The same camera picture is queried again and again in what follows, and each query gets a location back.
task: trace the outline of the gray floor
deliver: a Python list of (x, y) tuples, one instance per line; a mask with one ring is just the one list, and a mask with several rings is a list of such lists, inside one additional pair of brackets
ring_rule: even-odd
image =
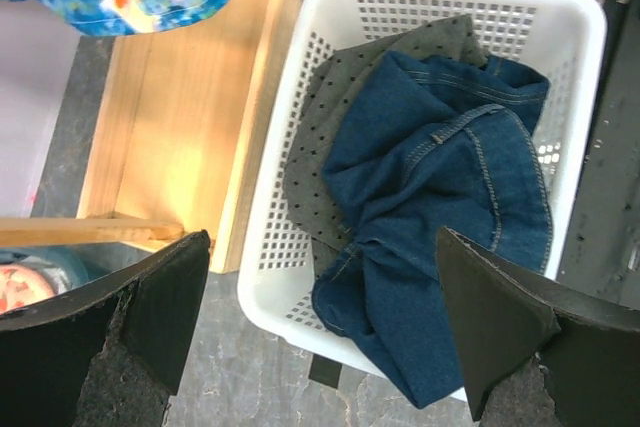
[[(75, 59), (35, 216), (73, 216), (111, 53), (109, 39), (83, 38)], [(78, 246), (114, 270), (144, 254), (121, 245)], [(174, 426), (467, 426), (466, 405), (414, 409), (387, 381), (343, 372), (338, 391), (309, 382), (310, 355), (253, 327), (236, 296), (237, 275), (210, 275), (179, 395)]]

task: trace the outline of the wooden edge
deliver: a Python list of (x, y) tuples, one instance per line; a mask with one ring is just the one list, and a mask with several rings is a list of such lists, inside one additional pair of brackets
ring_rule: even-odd
[(0, 218), (0, 247), (173, 241), (183, 233), (181, 225), (142, 219)]
[(240, 268), (262, 150), (300, 4), (301, 0), (269, 0), (267, 6), (211, 261), (213, 272)]
[(152, 39), (141, 34), (114, 43), (76, 217), (111, 217), (115, 211), (145, 69), (131, 69), (139, 75), (126, 79), (118, 70), (123, 63), (146, 64), (147, 56), (139, 53), (149, 53)]

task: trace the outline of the wooden stick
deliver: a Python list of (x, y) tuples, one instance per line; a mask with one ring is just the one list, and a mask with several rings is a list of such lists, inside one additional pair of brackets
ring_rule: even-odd
[(183, 233), (181, 225), (142, 219), (0, 218), (0, 247), (174, 241)]

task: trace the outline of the navy blue cloth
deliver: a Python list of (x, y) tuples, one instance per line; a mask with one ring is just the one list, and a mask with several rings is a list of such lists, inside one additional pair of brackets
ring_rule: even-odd
[(531, 134), (549, 82), (389, 52), (344, 118), (323, 175), (353, 242), (313, 306), (419, 408), (463, 384), (435, 264), (448, 226), (541, 272), (552, 236)]

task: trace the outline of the jeans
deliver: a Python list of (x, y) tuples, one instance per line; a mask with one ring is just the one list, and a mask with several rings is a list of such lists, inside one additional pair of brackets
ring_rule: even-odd
[(462, 386), (435, 264), (448, 226), (541, 272), (552, 237), (531, 143), (549, 83), (490, 57), (484, 69), (389, 52), (345, 116), (323, 176), (353, 241), (313, 306), (418, 408)]

